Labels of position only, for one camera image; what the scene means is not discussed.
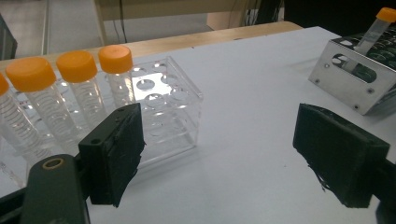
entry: white table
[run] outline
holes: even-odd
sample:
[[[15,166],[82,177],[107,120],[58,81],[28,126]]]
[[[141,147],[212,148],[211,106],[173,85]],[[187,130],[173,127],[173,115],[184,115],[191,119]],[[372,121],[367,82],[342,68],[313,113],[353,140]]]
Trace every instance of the white table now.
[[[323,191],[292,146],[299,103],[332,110],[391,144],[396,116],[363,117],[307,79],[327,41],[320,28],[137,58],[172,56],[205,96],[198,147],[139,171],[118,209],[92,223],[375,223]]]

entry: orange cap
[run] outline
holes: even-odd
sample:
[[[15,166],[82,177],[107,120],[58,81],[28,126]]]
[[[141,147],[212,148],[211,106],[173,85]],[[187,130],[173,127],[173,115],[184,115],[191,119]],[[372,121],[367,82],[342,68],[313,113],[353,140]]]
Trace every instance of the orange cap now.
[[[99,63],[109,74],[125,73],[132,69],[132,54],[123,45],[109,45],[99,50]]]
[[[18,59],[6,68],[9,80],[18,91],[43,91],[56,81],[50,63],[39,57]]]
[[[390,7],[383,7],[376,17],[381,21],[396,22],[396,10]]]
[[[6,81],[6,78],[3,76],[3,74],[0,73],[0,95],[6,93],[8,89],[9,89],[8,82]]]
[[[70,51],[61,55],[56,65],[64,80],[72,83],[90,80],[98,72],[92,55],[84,50]]]

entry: metal bracket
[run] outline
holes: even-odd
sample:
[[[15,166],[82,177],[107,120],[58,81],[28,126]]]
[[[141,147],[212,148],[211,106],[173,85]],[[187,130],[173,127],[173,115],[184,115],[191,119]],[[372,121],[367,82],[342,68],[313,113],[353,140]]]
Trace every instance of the metal bracket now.
[[[367,56],[354,50],[360,38],[330,40],[309,80],[365,115],[396,93],[396,27],[389,28]],[[357,66],[348,72],[343,66],[352,61]]]

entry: screw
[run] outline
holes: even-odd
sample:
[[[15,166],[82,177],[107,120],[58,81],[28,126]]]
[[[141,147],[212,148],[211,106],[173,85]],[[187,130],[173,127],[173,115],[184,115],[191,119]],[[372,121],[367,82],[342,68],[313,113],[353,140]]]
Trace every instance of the screw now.
[[[367,92],[368,92],[369,94],[373,94],[373,93],[375,92],[375,90],[374,90],[373,88],[370,88],[370,89],[367,90]]]

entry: clear plastic tube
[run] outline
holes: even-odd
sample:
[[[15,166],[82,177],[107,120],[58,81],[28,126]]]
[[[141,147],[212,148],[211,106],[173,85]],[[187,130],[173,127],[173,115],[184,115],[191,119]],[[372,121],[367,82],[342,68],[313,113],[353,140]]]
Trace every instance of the clear plastic tube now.
[[[130,72],[107,74],[107,78],[116,108],[135,103],[134,85]]]
[[[106,111],[96,83],[98,70],[92,55],[85,50],[66,52],[57,59],[56,65],[70,84],[84,119],[91,129],[95,128],[106,118]]]
[[[99,50],[99,62],[107,73],[116,108],[135,103],[134,85],[130,70],[132,53],[123,45],[109,45]]]
[[[88,125],[91,129],[95,128],[107,116],[96,79],[92,78],[85,82],[70,83],[70,88],[75,94]]]
[[[78,153],[78,129],[55,84],[43,91],[26,92],[25,95],[62,149],[68,154],[76,155]]]
[[[25,93],[63,150],[76,155],[78,129],[55,86],[56,76],[50,63],[40,57],[18,59],[8,65],[6,72],[15,89]]]
[[[9,92],[0,96],[0,134],[30,166],[52,155],[43,148],[38,130]]]
[[[361,41],[355,47],[359,54],[366,55],[376,41],[387,31],[388,27],[396,20],[396,10],[383,7],[376,15],[377,19],[373,22],[369,30],[364,34]],[[346,61],[343,68],[351,73],[358,65],[355,61]]]
[[[15,183],[15,185],[18,186],[18,188],[21,189],[26,187],[26,183],[17,175],[15,175],[14,172],[8,169],[8,167],[2,161],[0,161],[0,171],[8,175],[9,179],[11,179]]]

